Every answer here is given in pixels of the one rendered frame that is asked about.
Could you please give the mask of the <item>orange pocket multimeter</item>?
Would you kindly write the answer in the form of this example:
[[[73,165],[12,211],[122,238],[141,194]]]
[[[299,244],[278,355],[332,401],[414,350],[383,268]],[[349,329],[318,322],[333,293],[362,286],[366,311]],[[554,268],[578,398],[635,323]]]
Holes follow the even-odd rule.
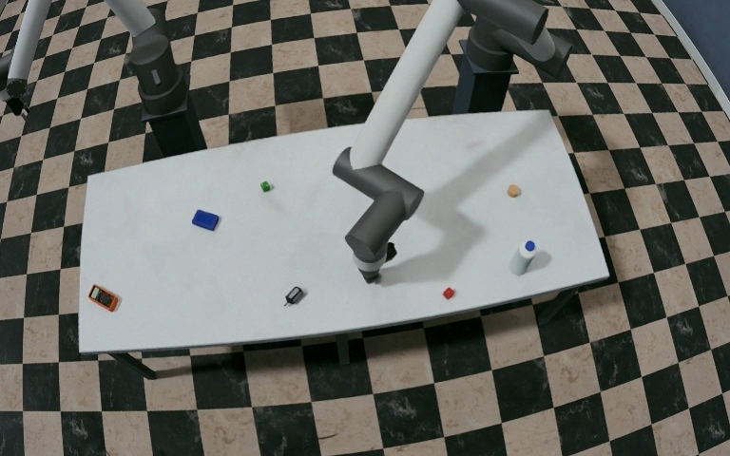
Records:
[[[102,306],[103,308],[108,309],[110,312],[113,312],[116,304],[118,302],[118,297],[114,294],[106,291],[105,289],[99,287],[96,284],[93,284],[89,294],[88,298],[92,300],[93,302],[97,303],[98,305]]]

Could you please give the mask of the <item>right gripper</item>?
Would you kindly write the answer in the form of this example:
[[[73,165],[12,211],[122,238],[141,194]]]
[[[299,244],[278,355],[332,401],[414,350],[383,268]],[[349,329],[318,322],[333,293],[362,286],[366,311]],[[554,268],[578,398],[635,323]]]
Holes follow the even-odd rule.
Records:
[[[2,102],[6,102],[7,103],[7,105],[12,109],[12,112],[13,112],[13,114],[15,116],[17,116],[17,117],[18,116],[22,116],[22,118],[25,121],[28,121],[29,119],[24,114],[24,112],[22,112],[23,107],[27,111],[27,113],[30,112],[27,104],[23,104],[22,101],[19,101],[20,100],[20,97],[18,97],[18,98],[12,98],[10,95],[7,94],[7,91],[6,90],[7,90],[7,88],[5,88],[4,90],[0,91],[0,100]]]

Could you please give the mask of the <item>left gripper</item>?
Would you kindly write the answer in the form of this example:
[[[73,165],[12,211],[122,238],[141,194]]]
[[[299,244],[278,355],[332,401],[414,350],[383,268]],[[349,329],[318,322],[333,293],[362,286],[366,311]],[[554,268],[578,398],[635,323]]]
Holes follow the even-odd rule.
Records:
[[[378,272],[380,270],[379,268],[381,268],[384,265],[384,263],[392,260],[396,255],[397,255],[397,251],[394,248],[394,243],[388,242],[387,253],[378,262],[374,262],[374,263],[363,262],[363,261],[359,260],[357,257],[355,257],[354,252],[353,252],[353,260],[354,260],[355,265],[358,267],[358,270],[362,273],[366,283],[367,284],[372,284],[372,283],[377,284],[380,282],[381,277],[382,277],[381,274],[378,274]],[[379,269],[379,270],[377,270],[377,269]],[[377,270],[377,271],[375,271],[375,270]],[[372,272],[370,272],[370,271],[372,271]],[[380,279],[378,279],[379,277],[380,277]]]

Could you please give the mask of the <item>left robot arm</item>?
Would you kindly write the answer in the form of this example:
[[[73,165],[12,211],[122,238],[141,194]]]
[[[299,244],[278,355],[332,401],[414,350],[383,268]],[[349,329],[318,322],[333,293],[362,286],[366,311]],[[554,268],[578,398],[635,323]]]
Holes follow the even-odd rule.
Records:
[[[389,239],[423,200],[424,190],[381,163],[464,10],[476,15],[466,46],[476,66],[503,71],[515,54],[558,79],[567,63],[571,44],[547,31],[548,8],[533,0],[432,0],[353,147],[333,166],[334,176],[374,200],[345,236],[363,262],[386,255]]]

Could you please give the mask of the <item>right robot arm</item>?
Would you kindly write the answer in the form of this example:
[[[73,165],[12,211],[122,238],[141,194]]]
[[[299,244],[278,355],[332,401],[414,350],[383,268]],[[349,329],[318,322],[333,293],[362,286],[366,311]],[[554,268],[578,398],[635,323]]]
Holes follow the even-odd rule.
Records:
[[[174,111],[186,98],[187,85],[182,68],[173,60],[164,13],[147,9],[142,0],[105,1],[131,33],[133,49],[129,58],[145,110],[154,116]],[[7,88],[13,98],[27,91],[31,64],[51,2],[29,0],[16,46],[0,58],[0,91]]]

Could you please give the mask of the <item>white bottle with blue cap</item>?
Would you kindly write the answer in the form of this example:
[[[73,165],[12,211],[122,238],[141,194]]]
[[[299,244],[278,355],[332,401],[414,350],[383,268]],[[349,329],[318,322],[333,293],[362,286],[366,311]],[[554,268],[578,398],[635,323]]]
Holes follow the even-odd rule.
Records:
[[[522,275],[537,254],[536,244],[529,240],[523,240],[514,257],[509,263],[510,271],[517,276]]]

